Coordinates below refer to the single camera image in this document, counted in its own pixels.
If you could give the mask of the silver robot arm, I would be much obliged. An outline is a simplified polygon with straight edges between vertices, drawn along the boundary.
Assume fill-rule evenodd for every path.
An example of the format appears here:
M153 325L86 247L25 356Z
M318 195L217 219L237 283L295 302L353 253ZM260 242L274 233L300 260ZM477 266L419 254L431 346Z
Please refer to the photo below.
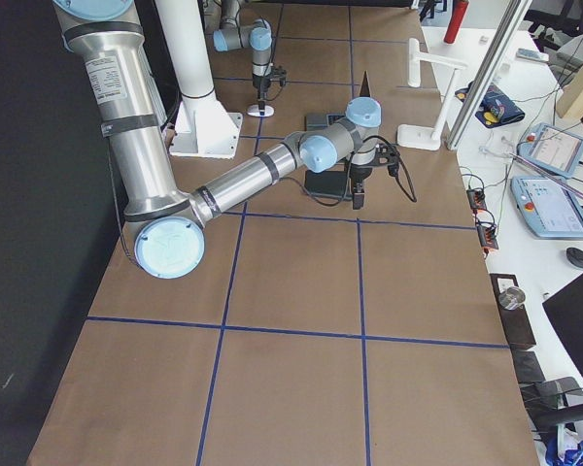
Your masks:
M191 193L175 182L172 156L230 158L242 116L218 100L200 12L193 1L156 5L182 94L175 137L166 142L143 57L144 33L131 1L58 1L65 44L86 66L108 141L128 195L124 217L138 265L150 275L188 274L205 251L205 224L299 167L320 173L347 159L368 158L367 141L381 124L377 101L353 99L345 115L317 131L295 132L270 150Z
M216 51L246 49L252 51L252 80L257 102L247 109L251 117L271 117L274 109L266 103L273 75L272 30L269 22L258 18L248 25L240 24L240 11L246 1L222 1L220 27L213 32Z

